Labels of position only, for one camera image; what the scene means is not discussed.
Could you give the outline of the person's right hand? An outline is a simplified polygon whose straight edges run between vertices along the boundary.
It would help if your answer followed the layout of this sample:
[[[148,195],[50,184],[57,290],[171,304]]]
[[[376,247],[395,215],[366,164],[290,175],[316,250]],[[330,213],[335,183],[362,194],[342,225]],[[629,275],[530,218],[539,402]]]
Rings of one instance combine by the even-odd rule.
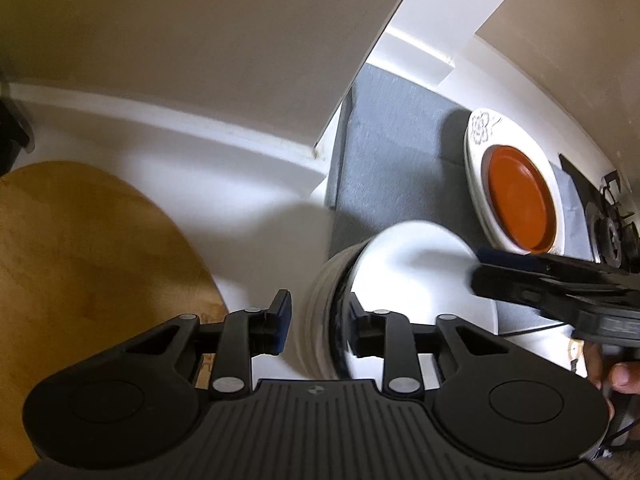
[[[640,367],[638,362],[617,362],[606,365],[601,347],[597,344],[584,345],[587,379],[597,388],[605,382],[620,393],[638,394],[640,389]]]

